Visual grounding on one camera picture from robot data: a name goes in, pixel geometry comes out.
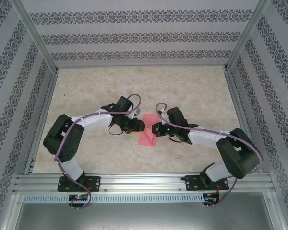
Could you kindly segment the pink paper sheet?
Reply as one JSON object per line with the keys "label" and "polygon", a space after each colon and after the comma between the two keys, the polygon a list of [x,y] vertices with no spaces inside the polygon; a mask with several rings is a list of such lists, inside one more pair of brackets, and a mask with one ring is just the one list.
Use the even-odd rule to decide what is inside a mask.
{"label": "pink paper sheet", "polygon": [[143,114],[142,121],[145,124],[145,129],[140,132],[138,144],[153,147],[156,145],[156,134],[152,132],[152,125],[159,122],[159,117],[156,114]]}

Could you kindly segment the right controller circuit board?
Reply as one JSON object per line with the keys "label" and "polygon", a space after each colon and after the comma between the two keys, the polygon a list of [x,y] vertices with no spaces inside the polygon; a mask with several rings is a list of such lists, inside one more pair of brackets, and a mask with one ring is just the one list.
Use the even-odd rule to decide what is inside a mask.
{"label": "right controller circuit board", "polygon": [[219,192],[217,193],[204,193],[204,203],[208,205],[215,205],[219,202]]}

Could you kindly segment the controller circuit board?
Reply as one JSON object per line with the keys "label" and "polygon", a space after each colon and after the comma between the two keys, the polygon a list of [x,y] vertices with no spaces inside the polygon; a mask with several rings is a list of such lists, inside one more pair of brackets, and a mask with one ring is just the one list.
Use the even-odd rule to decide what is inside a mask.
{"label": "controller circuit board", "polygon": [[215,205],[219,202],[219,192],[217,193],[204,193],[204,203],[208,205]]}
{"label": "controller circuit board", "polygon": [[87,202],[89,196],[86,194],[70,194],[68,197],[69,202]]}

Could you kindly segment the grey metal panel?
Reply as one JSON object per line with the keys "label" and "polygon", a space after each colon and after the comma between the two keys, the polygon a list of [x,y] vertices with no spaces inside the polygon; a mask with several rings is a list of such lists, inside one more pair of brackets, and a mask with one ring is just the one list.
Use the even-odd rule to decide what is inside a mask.
{"label": "grey metal panel", "polygon": [[15,230],[283,230],[261,193],[232,193],[215,208],[201,203],[23,204]]}

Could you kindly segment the left controller circuit board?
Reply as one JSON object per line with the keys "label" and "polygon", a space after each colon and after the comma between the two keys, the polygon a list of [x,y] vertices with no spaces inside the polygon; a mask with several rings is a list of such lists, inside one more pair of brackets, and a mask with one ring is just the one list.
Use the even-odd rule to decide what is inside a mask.
{"label": "left controller circuit board", "polygon": [[89,196],[86,194],[70,194],[68,197],[69,202],[87,202]]}

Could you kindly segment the aluminium mounting rail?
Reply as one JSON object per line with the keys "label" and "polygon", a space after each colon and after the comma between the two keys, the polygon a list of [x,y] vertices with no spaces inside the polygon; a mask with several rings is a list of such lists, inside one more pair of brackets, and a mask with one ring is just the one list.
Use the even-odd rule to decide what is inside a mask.
{"label": "aluminium mounting rail", "polygon": [[[100,193],[112,194],[147,194],[186,192],[186,183],[181,180],[182,173],[91,173],[99,176]],[[57,193],[61,174],[18,175],[12,192],[14,194],[51,194]],[[275,186],[269,173],[255,173],[238,180],[233,192],[272,192]]]}

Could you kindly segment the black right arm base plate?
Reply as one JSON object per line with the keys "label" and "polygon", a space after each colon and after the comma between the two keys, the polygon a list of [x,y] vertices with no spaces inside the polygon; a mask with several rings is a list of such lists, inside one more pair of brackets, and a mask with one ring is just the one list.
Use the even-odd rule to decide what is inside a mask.
{"label": "black right arm base plate", "polygon": [[213,182],[204,175],[186,175],[182,180],[185,181],[187,191],[214,191],[217,189],[227,191],[229,189],[228,183],[225,182],[226,178]]}

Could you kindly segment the aluminium side rail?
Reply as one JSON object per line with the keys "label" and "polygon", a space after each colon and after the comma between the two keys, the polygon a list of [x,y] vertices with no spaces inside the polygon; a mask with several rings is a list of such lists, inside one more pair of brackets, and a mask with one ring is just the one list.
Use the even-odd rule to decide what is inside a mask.
{"label": "aluminium side rail", "polygon": [[239,97],[238,91],[236,89],[236,86],[235,86],[234,80],[232,78],[232,75],[231,75],[231,73],[228,70],[224,70],[224,75],[225,75],[225,78],[226,78],[226,82],[227,82],[228,89],[229,89],[229,92],[230,92],[230,95],[231,95],[231,98],[232,98],[232,101],[233,101],[233,105],[234,105],[235,111],[236,111],[236,114],[237,114],[237,118],[238,118],[238,122],[239,122],[240,128],[246,133],[248,138],[251,141],[253,141],[252,134],[250,132],[250,129],[249,129],[249,126],[248,126],[248,122],[247,122],[246,116],[244,114],[243,106],[242,106],[242,103],[240,101],[240,97]]}
{"label": "aluminium side rail", "polygon": [[31,164],[32,162],[35,161],[37,152],[38,152],[38,148],[39,148],[39,144],[42,138],[42,134],[43,134],[43,130],[45,127],[45,123],[46,123],[46,119],[47,119],[47,115],[48,115],[48,111],[50,108],[50,104],[51,104],[51,99],[54,93],[54,89],[55,89],[55,85],[57,82],[57,78],[58,78],[58,74],[59,74],[59,70],[57,69],[56,72],[53,74],[51,80],[49,81],[49,85],[48,85],[48,89],[47,89],[47,94],[44,98],[44,103],[42,106],[42,110],[41,113],[39,115],[39,120],[36,126],[36,130],[35,130],[35,134],[34,134],[34,138],[31,142],[30,148],[29,148],[29,153],[28,153],[28,157],[26,159],[25,162],[25,167],[23,169],[22,175],[28,175],[30,173],[31,170]]}

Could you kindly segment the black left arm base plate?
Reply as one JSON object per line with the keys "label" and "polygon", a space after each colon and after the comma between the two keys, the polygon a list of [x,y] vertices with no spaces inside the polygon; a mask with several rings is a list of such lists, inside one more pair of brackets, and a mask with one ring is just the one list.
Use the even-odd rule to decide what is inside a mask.
{"label": "black left arm base plate", "polygon": [[[90,192],[98,192],[100,188],[100,177],[97,176],[85,176],[77,180],[78,183],[86,187]],[[86,190],[81,186],[75,184],[66,176],[59,178],[57,187],[58,192],[85,192]]]}

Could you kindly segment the aluminium frame post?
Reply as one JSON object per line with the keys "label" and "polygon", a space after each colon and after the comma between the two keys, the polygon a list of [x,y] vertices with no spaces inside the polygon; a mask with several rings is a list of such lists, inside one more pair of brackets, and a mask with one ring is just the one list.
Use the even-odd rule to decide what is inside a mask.
{"label": "aluminium frame post", "polygon": [[19,16],[20,20],[24,24],[26,30],[28,31],[30,37],[32,38],[33,42],[37,46],[39,52],[41,53],[43,59],[45,60],[47,66],[50,68],[52,73],[56,73],[58,67],[55,64],[54,59],[52,58],[50,52],[48,51],[40,33],[38,32],[31,16],[29,15],[28,11],[26,10],[22,0],[9,0],[11,2],[12,7],[15,9],[17,15]]}
{"label": "aluminium frame post", "polygon": [[247,40],[251,36],[252,31],[254,30],[256,24],[258,23],[261,15],[265,11],[268,3],[270,0],[259,0],[254,11],[250,15],[250,18],[244,27],[235,47],[233,48],[227,63],[224,65],[224,73],[229,73],[232,66],[235,64],[236,59],[238,58],[239,54],[241,53],[244,45],[246,44]]}

